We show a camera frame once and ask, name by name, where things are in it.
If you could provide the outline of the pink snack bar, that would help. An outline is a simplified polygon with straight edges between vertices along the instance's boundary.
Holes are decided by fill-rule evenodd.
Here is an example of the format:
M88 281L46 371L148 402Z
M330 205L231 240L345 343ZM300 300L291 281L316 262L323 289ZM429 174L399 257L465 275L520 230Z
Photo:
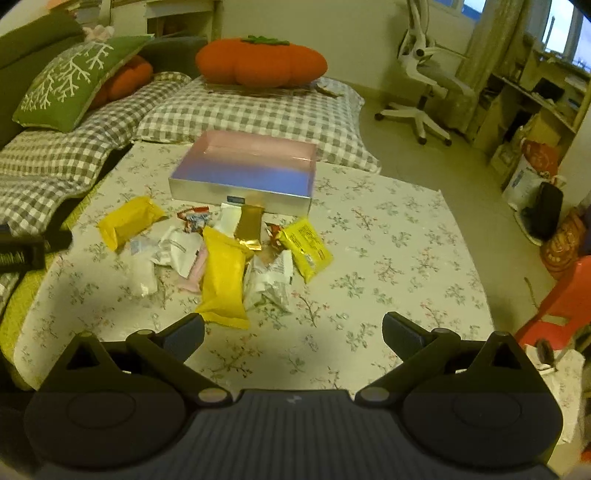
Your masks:
M180 277L177 286L181 290L186 290L193 293L200 292L200 284L202 278L204 278L204 272L207 262L207 248L202 245L197 253L197 258L193 262L189 274L186 278Z

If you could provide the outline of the long yellow snack pack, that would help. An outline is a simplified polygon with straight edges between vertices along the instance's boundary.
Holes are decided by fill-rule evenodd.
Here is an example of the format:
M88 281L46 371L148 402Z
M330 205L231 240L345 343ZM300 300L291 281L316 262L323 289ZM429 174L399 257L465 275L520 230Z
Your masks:
M252 251L214 228L204 228L208 256L197 312L207 323L249 329L243 305L243 276Z

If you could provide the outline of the white triangular snack pack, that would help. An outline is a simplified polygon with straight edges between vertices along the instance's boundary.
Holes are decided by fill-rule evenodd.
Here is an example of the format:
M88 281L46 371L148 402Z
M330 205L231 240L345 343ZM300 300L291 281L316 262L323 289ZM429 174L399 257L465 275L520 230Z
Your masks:
M291 252L283 250L269 265L259 256L250 260L245 276L243 305L246 310L253 309L263 300L270 301L283 312L290 313L291 281L294 277L294 262Z

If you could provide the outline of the red candy pack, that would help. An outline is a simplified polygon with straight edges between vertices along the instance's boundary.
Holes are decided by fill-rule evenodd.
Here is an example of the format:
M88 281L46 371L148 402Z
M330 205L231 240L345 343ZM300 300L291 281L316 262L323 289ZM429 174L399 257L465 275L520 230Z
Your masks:
M201 234L211 220L211 211L207 206L191 207L177 212L176 216L183 222L185 233Z

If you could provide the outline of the square yellow snack pack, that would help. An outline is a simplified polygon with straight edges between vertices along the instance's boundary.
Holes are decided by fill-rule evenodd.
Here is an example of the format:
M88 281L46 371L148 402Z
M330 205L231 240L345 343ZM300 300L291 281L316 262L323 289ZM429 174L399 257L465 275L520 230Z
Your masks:
M297 219L282 227L279 240L283 247L290 250L297 271L306 284L327 269L334 260L334 256L308 218Z

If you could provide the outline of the gold snack bar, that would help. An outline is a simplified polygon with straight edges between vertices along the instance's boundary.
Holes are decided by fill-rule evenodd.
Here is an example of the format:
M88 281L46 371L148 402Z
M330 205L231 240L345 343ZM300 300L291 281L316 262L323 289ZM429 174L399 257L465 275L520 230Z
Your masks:
M235 227L235 240L252 251L260 251L262 244L263 207L242 205L242 214Z

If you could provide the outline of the white bar snack pack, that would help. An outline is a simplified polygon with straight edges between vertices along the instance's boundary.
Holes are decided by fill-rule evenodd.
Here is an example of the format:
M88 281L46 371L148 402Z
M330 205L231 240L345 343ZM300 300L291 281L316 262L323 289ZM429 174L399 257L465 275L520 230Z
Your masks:
M233 238L235 237L235 229L238 227L241 217L242 208L240 206L222 203L221 207L219 207L219 213L213 228L214 230Z

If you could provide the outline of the small red candy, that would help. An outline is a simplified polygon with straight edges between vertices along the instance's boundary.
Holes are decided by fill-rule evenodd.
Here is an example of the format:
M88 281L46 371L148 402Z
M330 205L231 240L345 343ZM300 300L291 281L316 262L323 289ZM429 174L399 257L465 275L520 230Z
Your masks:
M280 233L281 230L283 230L283 227L279 224L270 222L264 223L264 226L266 226L266 234L267 237L269 237L270 247L273 248L273 250L276 250L276 252L283 250L283 243L280 241Z

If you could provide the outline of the grey checkered sofa cover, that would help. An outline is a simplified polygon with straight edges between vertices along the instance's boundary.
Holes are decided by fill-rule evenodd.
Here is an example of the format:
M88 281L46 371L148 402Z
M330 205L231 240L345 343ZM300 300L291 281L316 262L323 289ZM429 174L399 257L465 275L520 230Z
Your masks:
M70 133L28 129L1 150L1 226L37 235L67 199L87 193L109 155L130 144L140 121L190 81L162 72L132 95L86 115Z

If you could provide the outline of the red plastic stool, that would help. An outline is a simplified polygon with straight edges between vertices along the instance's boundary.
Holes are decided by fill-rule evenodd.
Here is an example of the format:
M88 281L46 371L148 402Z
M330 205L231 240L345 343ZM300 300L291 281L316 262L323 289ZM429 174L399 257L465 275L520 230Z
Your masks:
M520 346L547 340L553 350L564 349L590 324L590 257L575 262L541 302L536 315L514 335Z

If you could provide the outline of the green embroidered pillow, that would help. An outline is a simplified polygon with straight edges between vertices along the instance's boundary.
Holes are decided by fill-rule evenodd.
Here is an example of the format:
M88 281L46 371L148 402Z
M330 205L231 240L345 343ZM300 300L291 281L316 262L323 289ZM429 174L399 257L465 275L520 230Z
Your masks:
M74 130L107 80L152 39L118 36L65 50L34 78L12 120L25 128Z

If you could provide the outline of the white bag on floor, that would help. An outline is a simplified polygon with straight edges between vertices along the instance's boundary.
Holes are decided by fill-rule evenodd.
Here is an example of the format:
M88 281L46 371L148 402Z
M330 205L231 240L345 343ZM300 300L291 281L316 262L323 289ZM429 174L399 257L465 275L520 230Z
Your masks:
M514 211L531 207L541 184L545 179L530 164L525 156L521 156L517 167L509 180L502 198Z

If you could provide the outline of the pink silver shallow box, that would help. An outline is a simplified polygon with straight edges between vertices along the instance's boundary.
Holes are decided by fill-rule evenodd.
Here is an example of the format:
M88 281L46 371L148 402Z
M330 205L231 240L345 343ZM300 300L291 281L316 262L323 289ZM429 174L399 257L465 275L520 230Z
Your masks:
M308 215L317 146L245 132L209 130L169 176L173 199L262 207L267 213Z

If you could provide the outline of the wooden shelf unit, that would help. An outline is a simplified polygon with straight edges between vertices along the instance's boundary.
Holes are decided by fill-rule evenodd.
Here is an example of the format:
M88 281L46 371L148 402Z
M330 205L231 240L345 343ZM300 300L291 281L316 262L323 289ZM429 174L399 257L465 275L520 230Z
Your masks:
M557 148L563 157L589 104L589 72L554 52L531 48L510 74L489 76L466 137L473 147L492 156L525 127L530 139Z

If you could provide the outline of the orange pumpkin cushion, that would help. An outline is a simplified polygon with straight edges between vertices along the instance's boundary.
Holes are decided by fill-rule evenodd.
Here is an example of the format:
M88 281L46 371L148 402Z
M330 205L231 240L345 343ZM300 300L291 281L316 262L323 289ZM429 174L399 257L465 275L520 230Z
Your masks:
M212 41L197 52L195 64L209 83L249 88L297 88L328 71L314 49L253 35Z

